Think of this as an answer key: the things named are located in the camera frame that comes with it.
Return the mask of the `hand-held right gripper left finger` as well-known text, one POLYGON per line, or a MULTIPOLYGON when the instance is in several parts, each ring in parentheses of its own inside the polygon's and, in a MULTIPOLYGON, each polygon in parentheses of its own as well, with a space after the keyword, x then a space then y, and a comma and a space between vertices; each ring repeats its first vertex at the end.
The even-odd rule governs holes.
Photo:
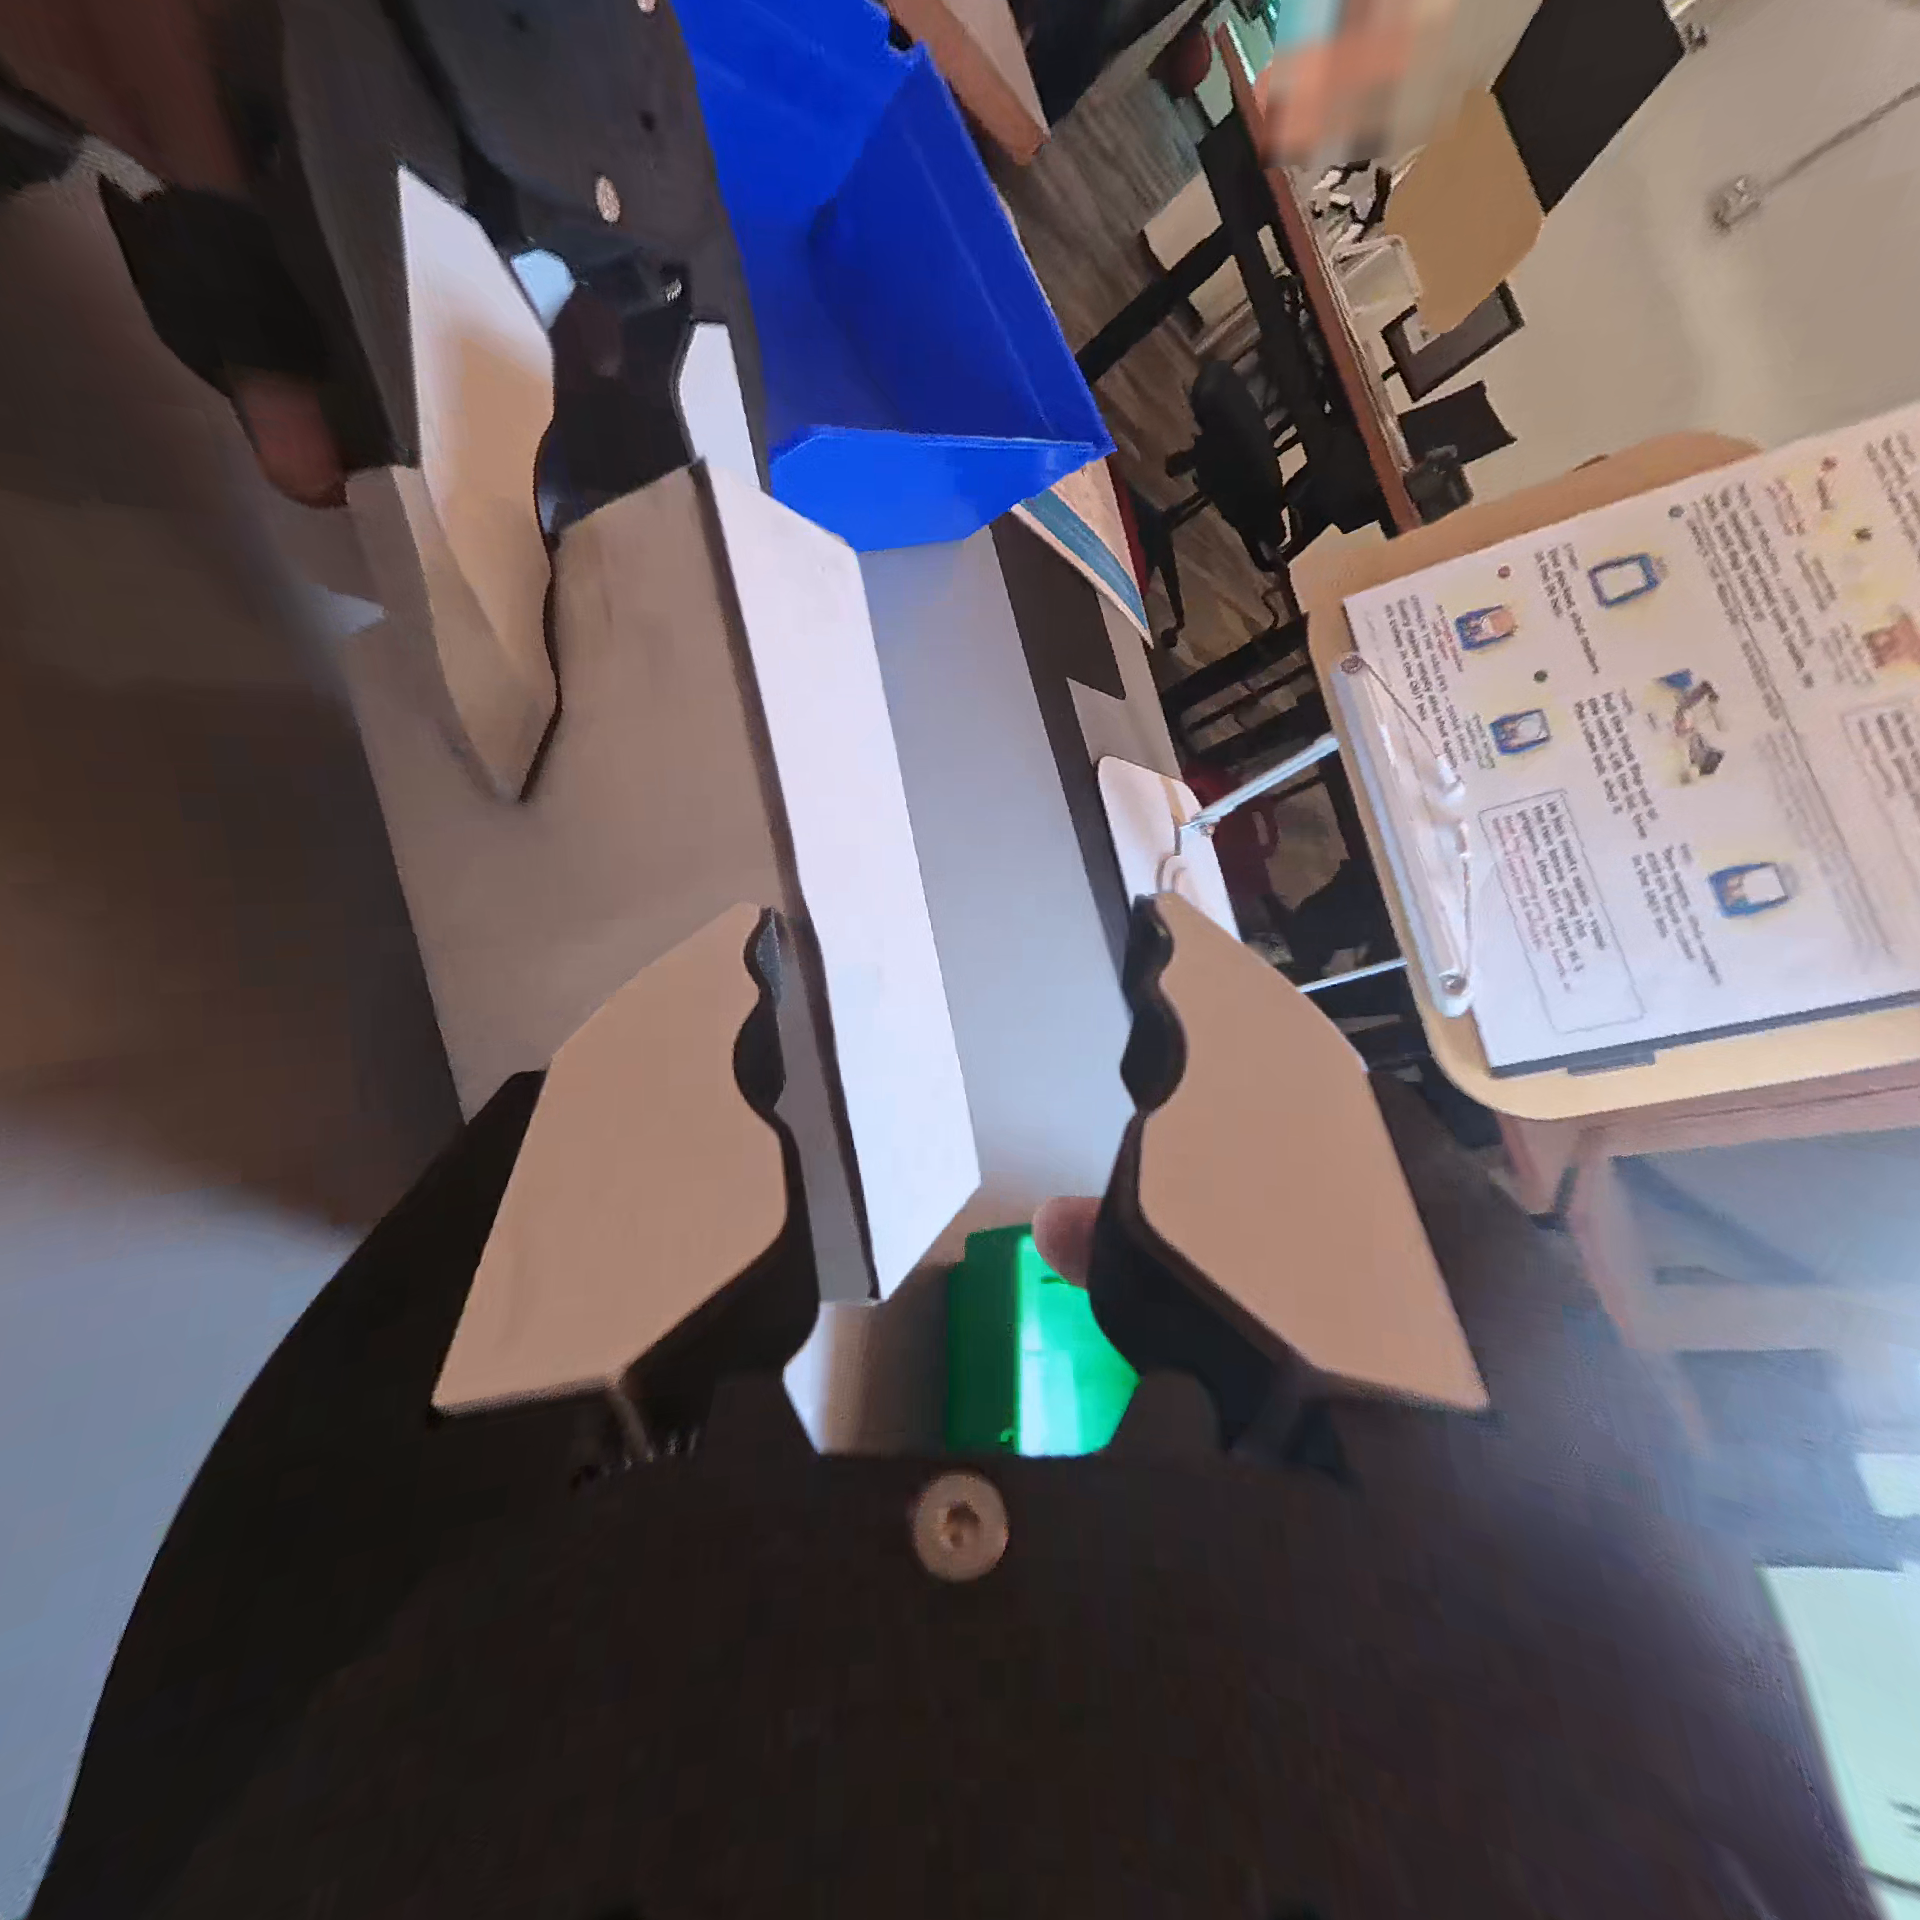
POLYGON ((722 1381, 780 1376, 820 1310, 782 1090, 778 915, 738 903, 554 1056, 435 1411, 702 1419, 722 1381))

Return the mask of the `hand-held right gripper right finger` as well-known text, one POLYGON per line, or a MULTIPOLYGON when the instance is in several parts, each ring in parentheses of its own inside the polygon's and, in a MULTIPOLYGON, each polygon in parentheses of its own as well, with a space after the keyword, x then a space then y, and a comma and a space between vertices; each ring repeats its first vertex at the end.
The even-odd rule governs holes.
POLYGON ((1303 1450, 1335 1403, 1489 1415, 1356 1045, 1175 894, 1137 901, 1120 986, 1110 1181, 1036 1211, 1118 1355, 1203 1390, 1226 1450, 1303 1450))

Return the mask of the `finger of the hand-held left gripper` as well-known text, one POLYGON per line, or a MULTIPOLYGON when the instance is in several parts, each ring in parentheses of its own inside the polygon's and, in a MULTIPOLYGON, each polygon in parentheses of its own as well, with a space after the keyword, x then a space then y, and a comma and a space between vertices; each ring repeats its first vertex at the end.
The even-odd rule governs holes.
POLYGON ((538 508, 554 352, 467 207, 408 165, 395 205, 417 452, 360 472, 347 499, 385 611, 424 643, 449 746, 480 791, 516 803, 560 709, 538 508))
POLYGON ((750 491, 769 491, 748 396, 726 323, 696 320, 688 324, 672 375, 672 402, 690 469, 707 475, 728 472, 750 491))

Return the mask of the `large blue plastic bin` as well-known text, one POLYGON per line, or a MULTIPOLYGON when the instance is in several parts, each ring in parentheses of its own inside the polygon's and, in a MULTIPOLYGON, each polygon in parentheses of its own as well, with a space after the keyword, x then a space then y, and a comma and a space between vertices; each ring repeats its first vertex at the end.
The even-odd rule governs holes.
POLYGON ((774 494, 857 552, 962 542, 1113 438, 975 136, 879 4, 687 3, 774 494))

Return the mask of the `green plastic bin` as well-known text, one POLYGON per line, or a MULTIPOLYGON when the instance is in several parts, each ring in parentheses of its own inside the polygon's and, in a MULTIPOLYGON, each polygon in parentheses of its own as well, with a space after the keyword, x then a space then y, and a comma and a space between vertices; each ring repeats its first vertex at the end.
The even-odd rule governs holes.
POLYGON ((967 1236, 944 1287, 950 1454, 1097 1454, 1137 1382, 1089 1293, 1047 1267, 1028 1228, 967 1236))

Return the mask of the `person's left hand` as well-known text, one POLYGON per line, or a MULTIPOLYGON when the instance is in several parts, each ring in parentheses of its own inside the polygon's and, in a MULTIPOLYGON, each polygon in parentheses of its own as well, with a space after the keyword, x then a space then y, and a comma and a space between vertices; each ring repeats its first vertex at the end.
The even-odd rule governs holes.
MULTIPOLYGON (((104 142, 166 184, 248 205, 266 176, 230 60, 232 4, 4 3, 4 86, 32 112, 104 142)), ((266 478, 306 508, 345 500, 345 466, 319 388, 267 368, 230 375, 266 478)))

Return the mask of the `white metal stand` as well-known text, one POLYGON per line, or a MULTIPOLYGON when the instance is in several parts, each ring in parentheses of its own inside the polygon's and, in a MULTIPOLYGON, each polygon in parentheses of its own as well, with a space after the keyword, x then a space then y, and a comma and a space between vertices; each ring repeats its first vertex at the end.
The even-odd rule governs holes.
POLYGON ((1326 732, 1216 800, 1200 800, 1175 774, 1130 759, 1103 759, 1095 786, 1126 901, 1187 903, 1310 996, 1404 975, 1409 960, 1366 855, 1353 786, 1338 754, 1338 735, 1326 732), (1332 794, 1338 864, 1331 879, 1296 904, 1283 899, 1234 903, 1211 848, 1215 824, 1250 800, 1290 794, 1310 774, 1332 794))

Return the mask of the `wooden display board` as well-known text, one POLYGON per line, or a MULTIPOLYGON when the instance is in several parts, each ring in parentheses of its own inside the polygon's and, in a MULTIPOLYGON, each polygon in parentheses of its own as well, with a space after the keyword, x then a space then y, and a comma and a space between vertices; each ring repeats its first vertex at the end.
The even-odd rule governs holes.
POLYGON ((1441 1010, 1416 955, 1412 919, 1392 871, 1391 834, 1363 782, 1363 754, 1343 680, 1353 647, 1346 599, 1392 584, 1411 571, 1459 560, 1514 536, 1535 536, 1570 517, 1609 508, 1665 487, 1690 487, 1704 472, 1759 458, 1750 438, 1713 430, 1678 430, 1640 440, 1512 495, 1478 500, 1444 518, 1398 536, 1358 534, 1332 558, 1310 552, 1295 574, 1303 599, 1315 677, 1328 701, 1338 743, 1335 779, 1350 789, 1352 848, 1368 860, 1383 912, 1394 931, 1400 983, 1411 996, 1424 1042, 1448 1078, 1482 1107, 1514 1119, 1572 1123, 1633 1112, 1706 1112, 1711 1107, 1778 1107, 1811 1087, 1881 1092, 1916 1087, 1919 1012, 1913 1000, 1862 1006, 1803 1023, 1777 1023, 1720 1040, 1662 1047, 1646 1058, 1592 1072, 1548 1069, 1498 1076, 1483 1058, 1479 1030, 1466 1014, 1441 1010))

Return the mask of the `white booklet with blue edge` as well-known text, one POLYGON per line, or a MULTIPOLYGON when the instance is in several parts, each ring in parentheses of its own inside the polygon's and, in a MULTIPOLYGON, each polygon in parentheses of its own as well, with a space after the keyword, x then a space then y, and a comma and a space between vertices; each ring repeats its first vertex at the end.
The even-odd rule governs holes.
POLYGON ((1089 580, 1153 650, 1130 520, 1107 459, 1094 459, 1010 514, 1089 580))

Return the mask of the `black office chair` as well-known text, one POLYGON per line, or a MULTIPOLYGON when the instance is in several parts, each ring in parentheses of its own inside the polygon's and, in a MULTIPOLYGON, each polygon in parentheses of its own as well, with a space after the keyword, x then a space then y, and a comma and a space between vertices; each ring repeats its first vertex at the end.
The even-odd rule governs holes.
POLYGON ((1163 512, 1168 527, 1216 512, 1263 574, 1286 576, 1291 552, 1288 479, 1263 405, 1241 375, 1216 358, 1200 364, 1190 405, 1196 434, 1168 459, 1167 472, 1190 472, 1193 491, 1163 512))

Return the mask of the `printed instruction sheet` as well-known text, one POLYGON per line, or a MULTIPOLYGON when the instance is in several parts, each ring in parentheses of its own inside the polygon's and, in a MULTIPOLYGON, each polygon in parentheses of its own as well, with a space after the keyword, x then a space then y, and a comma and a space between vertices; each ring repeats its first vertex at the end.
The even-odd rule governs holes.
POLYGON ((1916 1006, 1916 405, 1343 596, 1411 966, 1495 1078, 1916 1006))

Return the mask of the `wooden table with black legs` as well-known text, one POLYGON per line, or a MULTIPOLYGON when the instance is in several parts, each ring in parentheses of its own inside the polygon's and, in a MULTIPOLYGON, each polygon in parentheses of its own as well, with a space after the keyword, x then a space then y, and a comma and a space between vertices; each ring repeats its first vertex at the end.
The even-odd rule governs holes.
POLYGON ((1264 159, 1255 82, 1241 45, 1227 28, 1215 44, 1233 86, 1233 112, 1199 147, 1216 226, 1107 320, 1075 364, 1089 383, 1097 383, 1193 288, 1234 263, 1255 312, 1267 387, 1323 495, 1353 504, 1358 525, 1375 520, 1391 536, 1416 532, 1424 525, 1411 488, 1418 462, 1400 414, 1361 348, 1352 308, 1290 173, 1264 159))

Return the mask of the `black framed picture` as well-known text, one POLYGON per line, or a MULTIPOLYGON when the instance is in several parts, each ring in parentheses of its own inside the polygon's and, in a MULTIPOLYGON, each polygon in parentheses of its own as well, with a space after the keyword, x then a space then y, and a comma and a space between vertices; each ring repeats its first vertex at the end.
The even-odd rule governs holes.
POLYGON ((1502 280, 1448 328, 1428 327, 1422 310, 1409 306, 1383 327, 1380 340, 1406 398, 1427 400, 1522 327, 1514 288, 1502 280))

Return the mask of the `brown cardboard sheet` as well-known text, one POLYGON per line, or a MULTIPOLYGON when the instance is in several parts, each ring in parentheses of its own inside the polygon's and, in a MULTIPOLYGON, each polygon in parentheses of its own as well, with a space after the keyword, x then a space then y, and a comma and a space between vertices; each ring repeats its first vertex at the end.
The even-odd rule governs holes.
POLYGON ((1428 331, 1459 327, 1535 248, 1545 210, 1492 92, 1470 95, 1394 181, 1383 234, 1406 252, 1428 331))

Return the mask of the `black panel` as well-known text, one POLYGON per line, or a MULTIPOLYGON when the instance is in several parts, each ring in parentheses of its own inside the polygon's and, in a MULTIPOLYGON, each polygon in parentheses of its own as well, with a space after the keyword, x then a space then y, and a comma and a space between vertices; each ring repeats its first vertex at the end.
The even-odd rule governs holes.
POLYGON ((1543 212, 1618 136, 1683 62, 1666 3, 1540 3, 1492 95, 1543 212))

